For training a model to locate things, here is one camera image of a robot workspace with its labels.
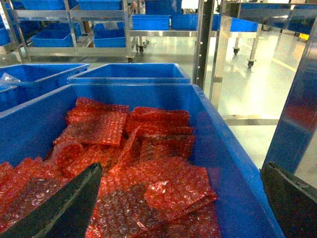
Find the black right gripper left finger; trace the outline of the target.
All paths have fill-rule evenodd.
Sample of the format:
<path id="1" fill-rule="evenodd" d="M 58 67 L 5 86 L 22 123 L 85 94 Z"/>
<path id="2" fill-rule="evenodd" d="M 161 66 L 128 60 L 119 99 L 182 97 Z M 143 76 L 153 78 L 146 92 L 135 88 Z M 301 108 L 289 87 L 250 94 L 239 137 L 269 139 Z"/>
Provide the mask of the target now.
<path id="1" fill-rule="evenodd" d="M 102 166 L 93 163 L 2 238 L 84 238 L 99 193 Z"/>

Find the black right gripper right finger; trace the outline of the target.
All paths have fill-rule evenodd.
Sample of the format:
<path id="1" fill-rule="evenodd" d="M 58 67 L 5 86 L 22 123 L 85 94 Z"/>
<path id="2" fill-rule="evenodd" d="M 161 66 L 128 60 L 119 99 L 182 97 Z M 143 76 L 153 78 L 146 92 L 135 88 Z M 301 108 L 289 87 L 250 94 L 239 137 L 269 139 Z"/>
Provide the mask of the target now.
<path id="1" fill-rule="evenodd" d="M 268 203 L 287 238 L 317 236 L 317 189 L 276 163 L 260 170 Z"/>

